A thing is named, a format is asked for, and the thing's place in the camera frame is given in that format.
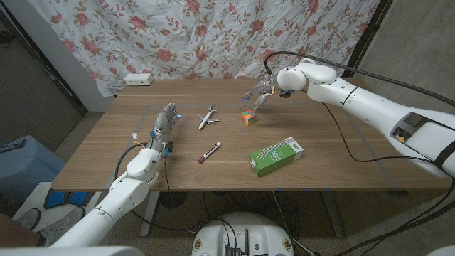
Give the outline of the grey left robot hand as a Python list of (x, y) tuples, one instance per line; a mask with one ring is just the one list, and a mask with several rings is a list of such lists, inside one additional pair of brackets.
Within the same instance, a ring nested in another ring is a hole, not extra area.
[(156, 116), (155, 124), (152, 129), (153, 137), (147, 147), (162, 153), (172, 135), (173, 128), (181, 116), (176, 111), (176, 104), (167, 104)]

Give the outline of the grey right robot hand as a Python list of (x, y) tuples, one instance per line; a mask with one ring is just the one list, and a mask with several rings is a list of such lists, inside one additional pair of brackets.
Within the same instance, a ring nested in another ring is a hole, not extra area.
[(270, 95), (273, 95), (278, 89), (277, 76), (267, 75), (242, 96), (242, 101), (249, 100), (253, 96), (258, 96), (252, 109), (252, 116), (256, 116), (259, 107), (262, 106), (267, 101), (267, 98)]

